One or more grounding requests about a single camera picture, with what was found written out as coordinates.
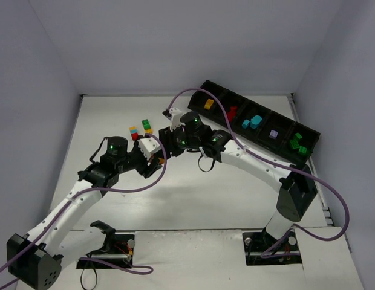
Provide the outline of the green yellow brick stack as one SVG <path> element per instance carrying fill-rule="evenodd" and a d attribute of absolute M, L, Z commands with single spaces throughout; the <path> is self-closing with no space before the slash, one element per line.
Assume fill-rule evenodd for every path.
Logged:
<path fill-rule="evenodd" d="M 142 126 L 143 126 L 143 130 L 146 134 L 152 134 L 153 133 L 152 127 L 151 127 L 148 119 L 142 120 Z"/>

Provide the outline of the yellow blue red brick stack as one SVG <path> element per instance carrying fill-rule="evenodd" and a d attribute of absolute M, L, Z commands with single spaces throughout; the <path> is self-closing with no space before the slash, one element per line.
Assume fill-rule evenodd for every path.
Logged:
<path fill-rule="evenodd" d="M 139 137 L 139 133 L 136 126 L 132 126 L 129 128 L 129 133 L 133 141 L 136 141 Z"/>

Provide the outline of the yellow printed brick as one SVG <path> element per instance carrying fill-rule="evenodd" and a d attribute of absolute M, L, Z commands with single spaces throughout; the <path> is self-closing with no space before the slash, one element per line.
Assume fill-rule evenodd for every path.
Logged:
<path fill-rule="evenodd" d="M 205 110 L 210 110 L 213 104 L 214 104 L 214 100 L 208 99 L 204 105 Z"/>

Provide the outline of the red arch brick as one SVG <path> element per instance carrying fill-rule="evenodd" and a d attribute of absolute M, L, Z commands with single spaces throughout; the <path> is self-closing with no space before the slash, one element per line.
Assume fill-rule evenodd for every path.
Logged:
<path fill-rule="evenodd" d="M 227 119 L 228 119 L 228 120 L 233 119 L 234 116 L 235 116 L 235 113 L 234 113 L 234 112 L 228 112 L 228 113 L 227 113 Z"/>

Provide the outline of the teal two-stud brick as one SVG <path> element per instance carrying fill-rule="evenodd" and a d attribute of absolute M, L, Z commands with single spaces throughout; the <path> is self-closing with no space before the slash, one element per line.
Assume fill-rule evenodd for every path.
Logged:
<path fill-rule="evenodd" d="M 250 126 L 250 120 L 244 120 L 242 123 L 242 128 L 246 129 Z"/>

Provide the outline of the teal oval flower brick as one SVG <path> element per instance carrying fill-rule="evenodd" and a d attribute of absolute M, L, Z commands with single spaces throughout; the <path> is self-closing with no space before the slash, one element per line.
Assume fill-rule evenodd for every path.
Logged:
<path fill-rule="evenodd" d="M 252 129 L 256 129 L 260 123 L 262 122 L 263 118 L 260 115 L 255 115 L 250 119 L 250 127 Z"/>

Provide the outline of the lilac square brick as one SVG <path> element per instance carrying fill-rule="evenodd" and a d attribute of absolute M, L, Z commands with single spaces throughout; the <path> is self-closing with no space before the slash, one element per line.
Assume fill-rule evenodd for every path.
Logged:
<path fill-rule="evenodd" d="M 272 138 L 272 139 L 276 139 L 278 137 L 278 131 L 276 130 L 271 130 L 270 131 L 270 134 L 269 134 L 269 137 Z"/>

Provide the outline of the green curved brick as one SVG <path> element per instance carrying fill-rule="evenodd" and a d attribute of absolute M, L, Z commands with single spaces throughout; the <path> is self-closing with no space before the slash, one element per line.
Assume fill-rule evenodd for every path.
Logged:
<path fill-rule="evenodd" d="M 291 150 L 298 150 L 300 148 L 298 140 L 296 140 L 296 139 L 289 140 L 289 146 L 290 146 Z"/>

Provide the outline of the green square brick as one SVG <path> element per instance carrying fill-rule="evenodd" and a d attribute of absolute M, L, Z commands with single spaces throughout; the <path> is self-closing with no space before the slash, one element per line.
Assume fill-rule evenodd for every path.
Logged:
<path fill-rule="evenodd" d="M 299 149 L 298 149 L 298 153 L 300 155 L 306 155 L 307 154 L 307 148 L 304 147 L 304 146 L 300 146 Z"/>

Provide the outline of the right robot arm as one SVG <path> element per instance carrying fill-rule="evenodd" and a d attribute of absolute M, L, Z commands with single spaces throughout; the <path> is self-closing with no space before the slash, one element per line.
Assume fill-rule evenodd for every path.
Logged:
<path fill-rule="evenodd" d="M 264 228 L 271 240 L 282 238 L 293 224 L 301 221 L 318 192 L 314 180 L 307 177 L 308 165 L 280 163 L 266 155 L 255 158 L 254 150 L 238 144 L 224 130 L 211 129 L 196 112 L 183 113 L 170 108 L 163 115 L 170 126 L 159 130 L 159 137 L 168 157 L 199 152 L 213 163 L 234 166 L 251 174 L 278 192 L 276 211 Z"/>

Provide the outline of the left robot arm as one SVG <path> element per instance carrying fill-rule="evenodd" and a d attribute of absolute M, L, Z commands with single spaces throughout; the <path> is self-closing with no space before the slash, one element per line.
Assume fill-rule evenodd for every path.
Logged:
<path fill-rule="evenodd" d="M 61 271 L 74 261 L 92 253 L 107 253 L 116 243 L 116 231 L 102 221 L 94 221 L 77 239 L 68 233 L 79 219 L 108 192 L 114 192 L 119 176 L 136 170 L 144 178 L 165 169 L 156 157 L 165 151 L 151 134 L 138 137 L 132 150 L 124 137 L 106 137 L 106 152 L 83 171 L 72 190 L 51 213 L 27 234 L 14 234 L 7 242 L 6 265 L 10 274 L 33 289 L 49 289 Z"/>

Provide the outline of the black compartment tray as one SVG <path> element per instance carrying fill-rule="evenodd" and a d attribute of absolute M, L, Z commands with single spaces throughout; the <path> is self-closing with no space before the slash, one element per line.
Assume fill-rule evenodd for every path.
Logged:
<path fill-rule="evenodd" d="M 219 99 L 226 115 L 211 96 L 201 91 L 192 95 L 188 104 L 190 110 L 223 127 L 228 120 L 234 133 L 293 164 L 306 163 L 311 157 L 319 132 L 210 80 L 200 88 Z"/>

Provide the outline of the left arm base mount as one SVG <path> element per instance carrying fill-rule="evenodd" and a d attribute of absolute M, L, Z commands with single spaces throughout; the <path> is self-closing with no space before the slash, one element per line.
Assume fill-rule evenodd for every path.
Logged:
<path fill-rule="evenodd" d="M 95 221 L 91 226 L 98 228 L 106 236 L 107 244 L 101 249 L 86 255 L 87 258 L 101 260 L 112 265 L 131 269 L 134 256 L 135 234 L 121 233 L 102 221 Z"/>

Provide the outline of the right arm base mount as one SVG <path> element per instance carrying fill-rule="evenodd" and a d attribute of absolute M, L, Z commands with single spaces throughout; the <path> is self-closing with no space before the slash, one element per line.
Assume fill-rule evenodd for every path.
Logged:
<path fill-rule="evenodd" d="M 242 233 L 244 255 L 247 266 L 300 265 L 302 257 L 296 234 L 290 230 L 285 238 L 278 240 L 265 231 L 247 231 Z"/>

